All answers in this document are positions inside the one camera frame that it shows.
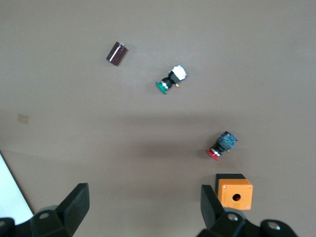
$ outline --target small brown object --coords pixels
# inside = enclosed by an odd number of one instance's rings
[[[107,60],[115,66],[118,66],[126,52],[127,48],[124,47],[124,44],[116,42],[107,56]]]

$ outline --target orange box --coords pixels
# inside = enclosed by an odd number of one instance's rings
[[[218,199],[223,207],[250,210],[253,186],[247,179],[219,179]]]

